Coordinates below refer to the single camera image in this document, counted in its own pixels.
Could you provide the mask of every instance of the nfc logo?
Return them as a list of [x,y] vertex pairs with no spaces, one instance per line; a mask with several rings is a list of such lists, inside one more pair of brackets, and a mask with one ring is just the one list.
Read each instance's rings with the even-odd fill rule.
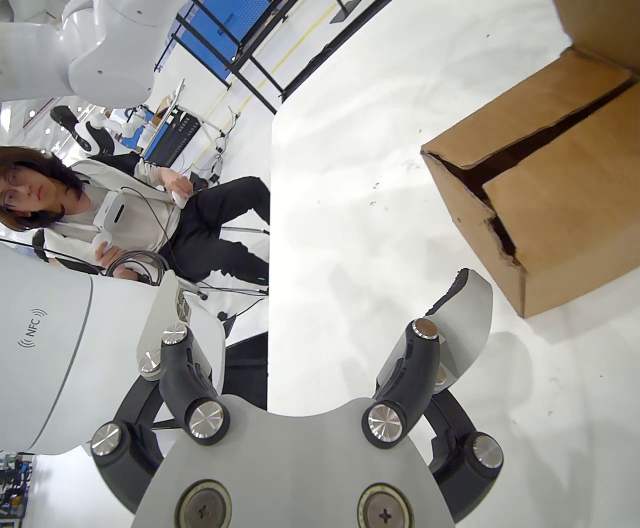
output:
[[23,348],[33,348],[36,346],[36,344],[33,342],[33,338],[38,331],[38,325],[40,324],[40,321],[47,315],[47,312],[39,309],[32,310],[31,313],[38,319],[31,320],[29,326],[27,327],[27,331],[24,334],[24,337],[20,341],[18,341],[18,345]]

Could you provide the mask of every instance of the white table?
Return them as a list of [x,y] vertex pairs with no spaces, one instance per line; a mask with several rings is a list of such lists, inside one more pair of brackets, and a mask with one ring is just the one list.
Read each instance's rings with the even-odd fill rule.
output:
[[[550,0],[394,0],[273,126],[269,408],[371,396],[405,324],[462,267],[420,146],[557,58]],[[452,388],[505,467],[466,527],[626,527],[640,518],[640,270],[520,319],[494,285],[487,347]],[[412,433],[429,457],[430,431]]]

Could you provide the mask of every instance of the eyeglasses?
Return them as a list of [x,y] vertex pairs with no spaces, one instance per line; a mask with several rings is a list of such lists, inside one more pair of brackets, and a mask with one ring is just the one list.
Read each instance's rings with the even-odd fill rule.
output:
[[16,207],[20,203],[20,193],[15,190],[16,187],[22,185],[22,171],[20,167],[12,166],[3,177],[4,181],[9,184],[9,189],[2,193],[3,209]]

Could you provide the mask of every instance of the humanoid robot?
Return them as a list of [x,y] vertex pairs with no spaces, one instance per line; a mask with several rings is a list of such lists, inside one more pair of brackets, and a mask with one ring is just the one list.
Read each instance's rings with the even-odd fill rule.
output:
[[90,115],[78,121],[68,106],[54,106],[49,115],[60,126],[66,128],[74,141],[87,156],[113,156],[126,154],[131,150],[115,140],[114,135],[131,138],[145,124],[146,111],[143,107],[132,108],[131,118],[126,123],[110,119],[104,113]]
[[[142,104],[183,3],[71,0],[60,29],[0,23],[0,97]],[[372,398],[282,417],[220,395],[221,323],[172,273],[152,287],[46,266],[1,245],[0,262],[12,300],[5,364],[36,380],[19,411],[1,412],[11,427],[0,444],[56,454],[92,438],[105,482],[136,513],[134,528],[446,528],[502,468],[498,443],[448,390],[491,326],[491,287],[471,270],[408,323]],[[9,394],[24,387],[19,376],[5,383]],[[163,404],[171,418],[158,423]],[[429,465],[408,436],[422,415],[436,433]],[[164,454],[158,427],[179,432]]]

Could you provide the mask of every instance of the ceiling light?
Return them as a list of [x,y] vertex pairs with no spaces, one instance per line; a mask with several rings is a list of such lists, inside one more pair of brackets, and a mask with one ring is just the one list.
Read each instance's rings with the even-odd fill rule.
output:
[[11,107],[3,106],[2,110],[0,110],[0,127],[2,127],[5,132],[8,132],[9,126],[11,126]]

